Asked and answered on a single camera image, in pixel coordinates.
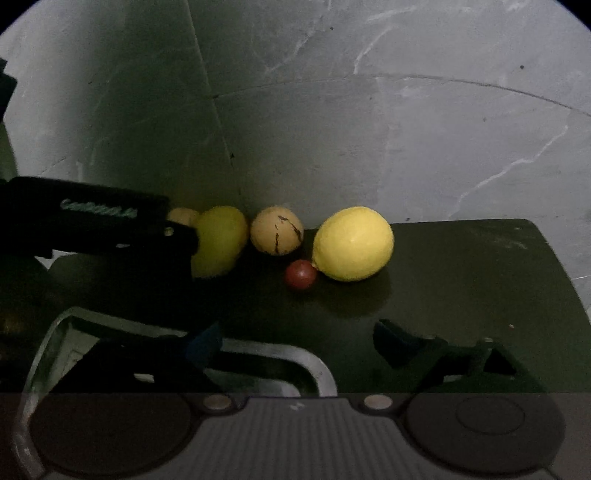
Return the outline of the large striped beige melon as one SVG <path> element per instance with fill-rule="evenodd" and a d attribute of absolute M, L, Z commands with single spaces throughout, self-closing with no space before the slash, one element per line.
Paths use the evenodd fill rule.
<path fill-rule="evenodd" d="M 199 218 L 199 212 L 184 207 L 174 208 L 167 215 L 168 221 L 193 228 L 197 227 Z"/>

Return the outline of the green pear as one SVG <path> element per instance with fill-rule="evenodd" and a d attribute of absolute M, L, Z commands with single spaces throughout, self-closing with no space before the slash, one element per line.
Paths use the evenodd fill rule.
<path fill-rule="evenodd" d="M 198 218 L 197 234 L 199 247 L 191 259 L 192 275 L 212 277 L 231 269 L 249 239 L 249 224 L 238 208 L 217 206 Z"/>

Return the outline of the yellow lemon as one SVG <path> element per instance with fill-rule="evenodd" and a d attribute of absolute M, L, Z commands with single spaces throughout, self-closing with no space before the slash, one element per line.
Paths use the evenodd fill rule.
<path fill-rule="evenodd" d="M 394 252 L 394 232 L 377 211 L 342 209 L 322 223 L 312 243 L 315 269 L 338 281 L 360 281 L 379 272 Z"/>

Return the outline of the small striped beige melon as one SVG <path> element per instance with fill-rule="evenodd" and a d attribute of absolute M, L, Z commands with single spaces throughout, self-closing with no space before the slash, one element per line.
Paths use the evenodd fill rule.
<path fill-rule="evenodd" d="M 259 252 L 287 255 L 304 241 L 304 225 L 290 209 L 267 207 L 252 221 L 250 240 Z"/>

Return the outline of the red cherry tomato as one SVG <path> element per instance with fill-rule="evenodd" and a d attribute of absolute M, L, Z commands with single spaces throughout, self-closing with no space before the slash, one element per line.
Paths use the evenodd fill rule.
<path fill-rule="evenodd" d="M 318 271 L 308 260 L 295 260 L 287 267 L 284 281 L 287 285 L 298 290 L 305 290 L 314 285 Z"/>

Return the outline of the silver metal tray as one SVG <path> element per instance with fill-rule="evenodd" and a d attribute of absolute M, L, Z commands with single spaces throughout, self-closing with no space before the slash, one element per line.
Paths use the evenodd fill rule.
<path fill-rule="evenodd" d="M 187 334 L 74 307 L 33 357 L 11 434 L 29 479 L 144 478 L 207 416 L 249 397 L 334 397 L 328 366 L 300 347 Z"/>

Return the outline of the black table mat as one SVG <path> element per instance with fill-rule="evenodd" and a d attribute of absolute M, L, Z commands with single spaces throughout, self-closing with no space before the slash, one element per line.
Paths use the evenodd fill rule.
<path fill-rule="evenodd" d="M 458 346 L 492 338 L 548 390 L 590 388 L 590 323 L 563 265 L 526 220 L 394 225 L 394 255 L 359 282 L 319 276 L 297 290 L 288 259 L 242 250 L 228 272 L 193 279 L 152 260 L 73 255 L 51 267 L 1 259 L 1 370 L 22 382 L 51 321 L 69 307 L 181 331 L 217 326 L 229 338 L 281 343 L 318 355 L 344 392 L 406 389 L 428 362 L 397 348 L 389 367 L 373 346 L 388 319 Z"/>

